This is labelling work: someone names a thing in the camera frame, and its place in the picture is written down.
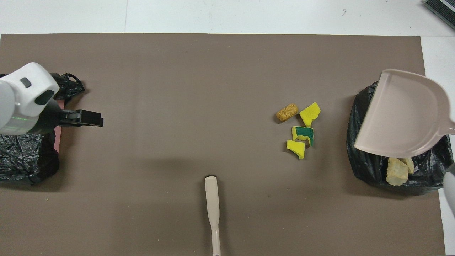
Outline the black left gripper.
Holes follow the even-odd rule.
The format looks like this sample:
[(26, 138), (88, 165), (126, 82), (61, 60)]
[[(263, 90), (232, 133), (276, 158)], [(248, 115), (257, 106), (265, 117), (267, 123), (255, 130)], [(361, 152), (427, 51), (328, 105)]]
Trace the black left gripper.
[(39, 118), (33, 127), (35, 134), (48, 134), (59, 126), (60, 122), (66, 118), (66, 123), (70, 126), (96, 126), (103, 127), (104, 118), (98, 112), (78, 109), (67, 114), (55, 99), (51, 99), (39, 114)]

